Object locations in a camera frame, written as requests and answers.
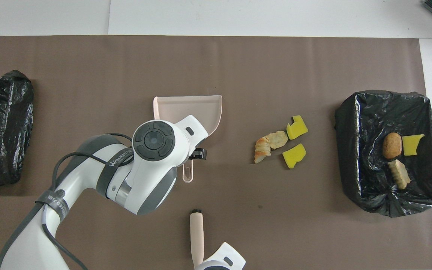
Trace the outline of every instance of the black plastic bag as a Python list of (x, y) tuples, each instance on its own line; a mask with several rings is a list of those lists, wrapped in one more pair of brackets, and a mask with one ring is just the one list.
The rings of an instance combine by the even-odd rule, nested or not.
[[(356, 92), (336, 110), (336, 139), (345, 195), (363, 210), (388, 217), (432, 207), (432, 114), (427, 97), (416, 92)], [(397, 157), (411, 182), (398, 190), (383, 157), (388, 133), (424, 134), (415, 156)]]
[(14, 70), (0, 78), (0, 186), (16, 183), (33, 127), (33, 86)]

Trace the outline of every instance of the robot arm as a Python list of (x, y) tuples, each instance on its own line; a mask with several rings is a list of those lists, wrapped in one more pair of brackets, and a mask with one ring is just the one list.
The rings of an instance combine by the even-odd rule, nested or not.
[[(46, 233), (54, 236), (64, 212), (67, 214), (86, 188), (96, 189), (136, 215), (154, 211), (173, 188), (176, 167), (184, 164), (207, 136), (199, 121), (189, 115), (175, 124), (162, 120), (142, 124), (133, 134), (132, 149), (110, 135), (87, 140), (78, 152), (105, 163), (84, 156), (69, 162), (58, 177), (55, 190), (38, 199), (45, 203), (44, 207), (37, 203), (6, 243), (0, 255), (1, 269), (68, 269), (58, 248), (43, 231), (43, 224), (48, 229)], [(231, 255), (228, 258), (233, 266), (222, 257), (224, 252)], [(215, 255), (197, 269), (240, 270), (244, 265), (240, 264), (244, 259), (228, 244), (223, 244)], [(216, 262), (224, 268), (213, 268)]]

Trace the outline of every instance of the black clamp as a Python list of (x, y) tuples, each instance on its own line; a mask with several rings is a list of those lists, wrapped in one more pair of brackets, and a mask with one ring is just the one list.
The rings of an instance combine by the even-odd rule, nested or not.
[(60, 196), (60, 193), (52, 190), (43, 192), (35, 202), (42, 202), (49, 205), (49, 207), (53, 208), (53, 210), (58, 213), (61, 221), (65, 219), (69, 212), (69, 207), (65, 199)]
[(207, 151), (204, 148), (196, 148), (194, 152), (189, 156), (188, 159), (205, 159), (206, 160)]

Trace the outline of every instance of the brown paper mat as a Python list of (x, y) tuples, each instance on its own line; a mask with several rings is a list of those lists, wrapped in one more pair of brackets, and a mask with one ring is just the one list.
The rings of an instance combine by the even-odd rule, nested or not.
[[(223, 95), (218, 130), (161, 207), (136, 216), (83, 192), (57, 238), (89, 269), (191, 269), (190, 210), (204, 213), (205, 256), (223, 241), (245, 269), (432, 269), (432, 209), (391, 219), (343, 195), (334, 110), (355, 91), (425, 94), (416, 39), (317, 37), (0, 37), (0, 76), (34, 83), (22, 179), (0, 188), (0, 250), (86, 138), (131, 135), (154, 96)], [(253, 165), (254, 142), (303, 116), (309, 133)], [(302, 143), (295, 169), (281, 153)], [(70, 267), (77, 266), (67, 260)]]

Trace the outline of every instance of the potato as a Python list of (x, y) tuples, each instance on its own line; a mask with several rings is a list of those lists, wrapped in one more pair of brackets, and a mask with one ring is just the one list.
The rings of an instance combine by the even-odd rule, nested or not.
[(382, 143), (382, 155), (387, 159), (394, 159), (401, 155), (402, 142), (398, 133), (391, 132), (386, 135)]

